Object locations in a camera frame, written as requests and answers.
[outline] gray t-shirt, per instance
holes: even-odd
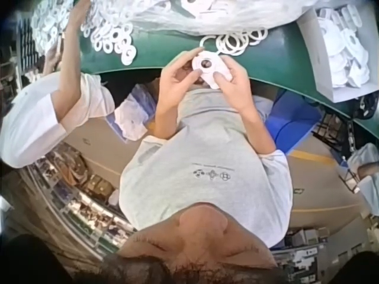
[[[262,119],[265,104],[256,101]],[[178,120],[170,140],[146,137],[121,175],[120,207],[131,224],[141,230],[209,202],[268,247],[281,241],[293,202],[285,155],[257,155],[220,91],[188,92]]]

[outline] green workbench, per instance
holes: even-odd
[[[183,50],[198,47],[201,39],[175,32],[134,31],[131,36],[137,56],[129,66],[122,64],[119,54],[96,52],[89,38],[82,37],[82,70],[99,74],[126,69],[162,68]],[[216,51],[214,40],[207,40],[205,48]],[[252,79],[289,89],[343,115],[348,111],[345,103],[334,104],[316,90],[308,51],[295,22],[269,30],[265,40],[257,46],[248,47],[235,59],[247,69]],[[356,123],[379,138],[378,112],[374,118],[356,120]]]

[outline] hand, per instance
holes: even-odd
[[[192,70],[188,73],[185,66],[203,50],[202,47],[198,47],[184,51],[162,69],[157,106],[161,111],[177,108],[188,89],[199,79],[201,70]]]
[[[57,52],[57,44],[58,44],[58,40],[55,41],[53,46],[45,54],[44,67],[54,69],[55,66],[61,61],[62,54],[59,51]]]
[[[250,90],[250,80],[246,69],[229,56],[220,57],[229,68],[233,79],[229,82],[218,72],[214,73],[213,78],[220,87],[228,103],[239,114],[255,109]]]
[[[78,30],[81,24],[83,24],[90,6],[90,0],[79,0],[70,12],[67,28]]]

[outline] white shirt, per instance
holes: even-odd
[[[268,247],[279,243],[293,204],[285,155],[256,154],[239,114],[219,91],[188,93],[179,122],[170,140],[146,137],[121,175],[120,208],[131,224],[141,230],[209,202]]]
[[[58,90],[60,72],[25,87],[13,100],[0,133],[0,157],[11,167],[34,163],[88,118],[114,111],[110,92],[98,75],[82,74],[81,98],[58,123],[50,94]]]

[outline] yellow floor line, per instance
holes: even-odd
[[[329,166],[334,166],[336,164],[336,161],[333,158],[311,154],[308,152],[303,152],[303,151],[298,151],[298,150],[293,150],[290,153],[290,156],[293,158],[298,158],[302,160],[309,160],[309,161],[314,161],[318,163],[328,164]]]
[[[361,206],[361,204],[352,204],[352,205],[346,205],[346,206],[339,206],[339,207],[330,207],[330,208],[315,208],[315,209],[293,209],[292,213],[317,213],[317,212],[326,212],[326,211],[334,211],[334,210],[342,210],[342,209],[348,209],[353,207]]]

